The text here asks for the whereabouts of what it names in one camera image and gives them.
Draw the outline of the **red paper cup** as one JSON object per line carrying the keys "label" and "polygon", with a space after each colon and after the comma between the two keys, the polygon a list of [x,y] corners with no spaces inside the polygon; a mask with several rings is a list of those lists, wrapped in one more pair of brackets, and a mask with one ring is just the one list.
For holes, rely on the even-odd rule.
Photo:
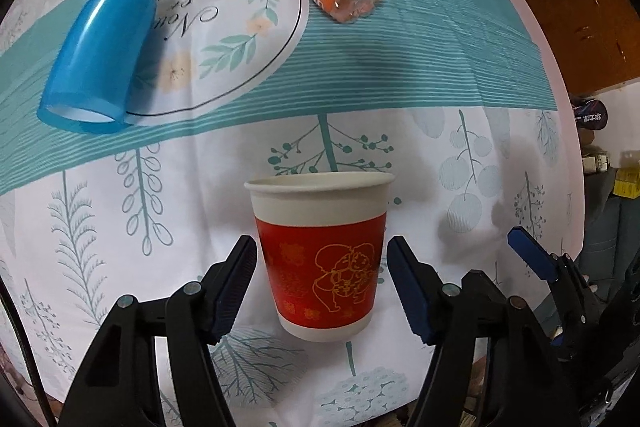
{"label": "red paper cup", "polygon": [[385,172],[322,172],[246,182],[288,333],[336,343],[369,325],[393,181]]}

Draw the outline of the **blue plastic cup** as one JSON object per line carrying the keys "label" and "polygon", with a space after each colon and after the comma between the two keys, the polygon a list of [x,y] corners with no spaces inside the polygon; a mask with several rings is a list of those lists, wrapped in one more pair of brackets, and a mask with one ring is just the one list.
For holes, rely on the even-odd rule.
{"label": "blue plastic cup", "polygon": [[156,0],[88,0],[51,68],[39,120],[77,133],[124,130],[134,73],[155,10]]}

